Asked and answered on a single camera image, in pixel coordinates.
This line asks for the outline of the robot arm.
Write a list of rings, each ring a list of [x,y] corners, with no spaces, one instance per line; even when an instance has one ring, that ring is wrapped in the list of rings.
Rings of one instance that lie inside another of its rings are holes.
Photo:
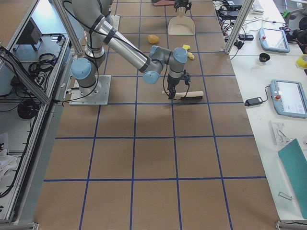
[[[182,47],[169,50],[160,46],[152,46],[149,55],[140,51],[124,35],[116,30],[109,22],[111,0],[64,0],[65,7],[71,4],[69,13],[84,29],[87,36],[86,54],[89,57],[103,56],[103,45],[107,45],[126,59],[143,74],[143,80],[155,84],[161,71],[166,71],[167,86],[164,87],[169,99],[176,96],[176,86],[180,81],[190,85],[190,75],[184,69],[188,52]]]

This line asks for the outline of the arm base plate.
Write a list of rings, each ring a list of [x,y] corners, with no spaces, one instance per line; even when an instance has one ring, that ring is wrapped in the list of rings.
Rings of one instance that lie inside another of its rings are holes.
[[[94,85],[87,89],[80,88],[75,80],[74,87],[78,89],[72,91],[69,104],[71,106],[108,105],[111,77],[111,75],[99,75],[97,86]]]
[[[108,15],[106,17],[106,21],[111,24],[116,30],[119,28],[119,22],[120,22],[120,15]]]

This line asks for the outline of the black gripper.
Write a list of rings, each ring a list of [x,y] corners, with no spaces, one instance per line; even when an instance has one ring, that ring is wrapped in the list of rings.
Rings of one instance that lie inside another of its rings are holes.
[[[168,89],[168,98],[173,99],[176,95],[176,86],[178,85],[178,78],[173,78],[171,76],[167,77],[167,89]]]
[[[175,3],[174,3],[174,9],[175,9],[175,12],[177,12],[177,9],[179,7],[185,7],[185,12],[189,11],[191,9],[191,3],[189,0],[175,0]]]

